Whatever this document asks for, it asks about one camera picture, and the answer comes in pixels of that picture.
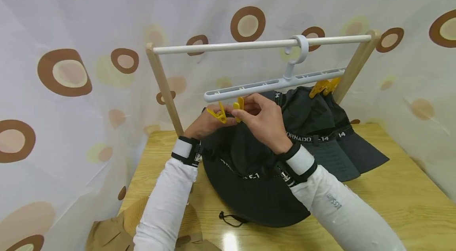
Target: yellow clothespin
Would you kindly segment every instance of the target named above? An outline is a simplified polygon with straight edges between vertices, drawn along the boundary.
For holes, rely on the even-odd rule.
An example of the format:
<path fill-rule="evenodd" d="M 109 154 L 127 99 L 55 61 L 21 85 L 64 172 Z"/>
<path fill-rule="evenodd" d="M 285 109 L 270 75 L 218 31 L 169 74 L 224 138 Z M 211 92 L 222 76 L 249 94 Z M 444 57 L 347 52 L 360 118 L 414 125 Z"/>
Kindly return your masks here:
<path fill-rule="evenodd" d="M 207 112 L 209 112 L 211 115 L 213 115 L 216 119 L 218 119 L 222 123 L 227 123 L 227 116 L 225 114 L 225 110 L 223 109 L 222 103 L 219 101 L 218 102 L 220 106 L 220 111 L 218 113 L 215 113 L 213 110 L 210 110 L 206 108 Z"/>
<path fill-rule="evenodd" d="M 237 98 L 237 102 L 233 103 L 233 108 L 235 110 L 244 110 L 244 98 Z M 234 118 L 238 123 L 241 122 L 237 117 Z"/>
<path fill-rule="evenodd" d="M 340 77 L 332 79 L 329 85 L 326 87 L 325 91 L 323 92 L 323 95 L 328 95 L 330 92 L 333 92 L 340 80 Z"/>
<path fill-rule="evenodd" d="M 313 99 L 317 94 L 320 94 L 328 85 L 328 80 L 318 81 L 309 93 L 309 98 Z"/>

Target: white long sleeve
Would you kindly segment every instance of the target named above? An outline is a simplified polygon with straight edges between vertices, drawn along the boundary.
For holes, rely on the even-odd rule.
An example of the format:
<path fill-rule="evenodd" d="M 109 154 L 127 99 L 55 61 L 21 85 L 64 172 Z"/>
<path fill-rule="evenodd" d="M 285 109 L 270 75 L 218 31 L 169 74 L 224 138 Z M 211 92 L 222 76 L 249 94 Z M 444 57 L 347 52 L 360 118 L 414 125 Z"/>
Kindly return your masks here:
<path fill-rule="evenodd" d="M 287 161 L 299 175 L 313 162 L 313 156 L 302 146 Z M 291 187 L 291 192 L 343 250 L 405 250 L 386 221 L 324 167 L 318 165 L 307 182 Z"/>
<path fill-rule="evenodd" d="M 173 152 L 188 158 L 191 144 L 177 140 Z M 135 251 L 174 250 L 188 195 L 198 169 L 171 158 L 157 179 L 136 235 Z"/>

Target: table surface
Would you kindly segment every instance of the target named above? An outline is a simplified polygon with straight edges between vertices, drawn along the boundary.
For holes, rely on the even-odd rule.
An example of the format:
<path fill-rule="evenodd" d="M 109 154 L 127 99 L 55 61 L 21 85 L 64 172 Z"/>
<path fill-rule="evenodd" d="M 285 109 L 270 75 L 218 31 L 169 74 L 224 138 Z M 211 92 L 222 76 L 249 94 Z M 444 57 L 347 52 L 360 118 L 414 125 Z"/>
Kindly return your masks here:
<path fill-rule="evenodd" d="M 456 206 L 377 124 L 359 124 L 354 130 L 390 158 L 386 164 L 345 184 L 390 224 L 408 250 L 456 250 Z M 120 211 L 149 196 L 170 158 L 174 131 L 150 135 Z M 219 219 L 231 210 L 220 200 L 202 163 L 190 194 L 194 208 L 184 219 L 198 225 L 203 238 L 223 251 L 341 250 L 313 216 L 285 228 L 256 224 L 231 227 Z"/>

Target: black bucket hat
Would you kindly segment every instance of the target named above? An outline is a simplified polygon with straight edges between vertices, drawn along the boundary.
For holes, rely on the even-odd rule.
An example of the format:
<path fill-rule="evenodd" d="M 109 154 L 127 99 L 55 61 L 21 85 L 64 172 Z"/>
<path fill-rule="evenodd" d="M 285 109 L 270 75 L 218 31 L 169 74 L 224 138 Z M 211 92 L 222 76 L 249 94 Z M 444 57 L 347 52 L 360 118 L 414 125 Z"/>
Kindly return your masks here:
<path fill-rule="evenodd" d="M 310 99 L 310 89 L 262 95 L 282 107 L 288 137 L 306 147 L 318 164 L 340 181 L 358 177 L 360 173 L 337 144 L 331 110 L 322 96 Z M 211 185 L 239 216 L 260 225 L 285 227 L 310 215 L 283 179 L 270 172 L 276 157 L 244 123 L 221 128 L 201 144 L 212 150 L 203 155 Z"/>
<path fill-rule="evenodd" d="M 334 101 L 333 94 L 323 98 L 336 123 L 337 142 L 360 173 L 366 173 L 389 160 L 353 130 L 345 110 Z"/>

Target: white horizontal bar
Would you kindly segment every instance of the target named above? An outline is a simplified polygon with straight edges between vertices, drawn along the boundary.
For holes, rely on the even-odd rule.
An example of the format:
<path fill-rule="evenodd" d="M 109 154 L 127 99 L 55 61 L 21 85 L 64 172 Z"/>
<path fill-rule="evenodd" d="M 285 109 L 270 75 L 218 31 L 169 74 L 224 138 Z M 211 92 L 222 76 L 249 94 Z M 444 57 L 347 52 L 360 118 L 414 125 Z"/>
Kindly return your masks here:
<path fill-rule="evenodd" d="M 324 45 L 324 44 L 369 42 L 371 40 L 371 36 L 370 35 L 351 35 L 351 36 L 309 38 L 307 40 L 309 41 L 309 46 L 312 46 L 312 45 Z M 262 49 L 262 48 L 278 48 L 278 47 L 293 47 L 293 46 L 298 46 L 298 41 L 296 39 L 156 47 L 156 48 L 154 48 L 154 53 L 162 55 L 162 54 L 175 54 L 175 53 L 194 53 L 194 52 L 227 51 L 227 50 L 242 50 L 242 49 Z"/>
<path fill-rule="evenodd" d="M 292 86 L 299 86 L 321 80 L 333 79 L 343 75 L 345 68 L 313 72 L 308 74 L 296 75 L 290 80 L 284 78 L 267 80 L 263 82 L 251 83 L 242 86 L 235 86 L 225 89 L 211 90 L 204 93 L 206 102 L 223 101 L 253 93 L 261 93 L 269 90 L 283 89 Z"/>

